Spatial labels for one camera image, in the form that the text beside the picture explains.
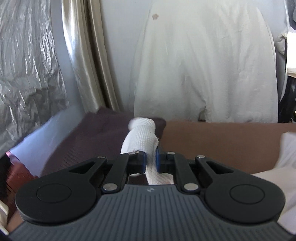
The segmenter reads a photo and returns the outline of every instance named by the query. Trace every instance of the white cloth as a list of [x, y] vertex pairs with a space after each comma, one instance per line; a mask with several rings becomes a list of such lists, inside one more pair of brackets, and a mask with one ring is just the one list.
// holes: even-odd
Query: white cloth
[[128, 125], [130, 132], [126, 136], [121, 154], [144, 151], [147, 155], [146, 177], [149, 185], [173, 184], [173, 176], [156, 171], [155, 153], [158, 139], [155, 135], [155, 123], [147, 118], [132, 119]]
[[0, 230], [5, 234], [8, 235], [6, 225], [7, 225], [7, 216], [8, 216], [8, 207], [5, 203], [0, 200]]
[[289, 29], [287, 38], [288, 47], [286, 72], [288, 76], [296, 78], [296, 31]]
[[135, 52], [135, 116], [277, 122], [273, 38], [244, 0], [159, 0]]
[[288, 30], [285, 29], [278, 35], [278, 37], [274, 42], [276, 49], [282, 55], [285, 55], [285, 42], [286, 42], [287, 34], [288, 34]]
[[286, 203], [278, 223], [296, 234], [296, 133], [282, 134], [280, 155], [274, 169], [254, 175], [282, 189]]

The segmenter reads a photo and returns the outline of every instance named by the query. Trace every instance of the ribbed gray surface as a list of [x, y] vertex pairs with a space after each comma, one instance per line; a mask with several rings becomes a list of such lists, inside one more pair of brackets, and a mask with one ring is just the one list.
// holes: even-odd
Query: ribbed gray surface
[[174, 185], [126, 185], [118, 194], [104, 195], [92, 212], [75, 222], [53, 227], [24, 223], [9, 237], [15, 241], [280, 241], [292, 236], [275, 222], [240, 226], [220, 220], [197, 196], [184, 195]]

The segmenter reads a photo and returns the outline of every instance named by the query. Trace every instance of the white sheet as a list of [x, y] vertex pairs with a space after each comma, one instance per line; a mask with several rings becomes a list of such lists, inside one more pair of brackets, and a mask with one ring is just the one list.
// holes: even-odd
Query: white sheet
[[286, 203], [278, 223], [296, 234], [296, 133], [282, 134], [280, 155], [274, 169], [254, 175], [282, 189]]
[[277, 122], [275, 50], [247, 1], [159, 0], [131, 73], [135, 116]]

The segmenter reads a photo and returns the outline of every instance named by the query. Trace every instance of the white wall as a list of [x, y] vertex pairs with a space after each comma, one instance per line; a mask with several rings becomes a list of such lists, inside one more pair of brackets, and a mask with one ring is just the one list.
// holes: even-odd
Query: white wall
[[129, 80], [134, 52], [152, 1], [101, 0], [108, 61], [124, 110], [128, 109]]

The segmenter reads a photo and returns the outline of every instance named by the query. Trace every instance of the logo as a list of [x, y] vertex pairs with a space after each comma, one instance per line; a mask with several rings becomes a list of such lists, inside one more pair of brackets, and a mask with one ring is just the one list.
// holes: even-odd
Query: logo
[[154, 188], [147, 188], [147, 192], [154, 192], [155, 189]]

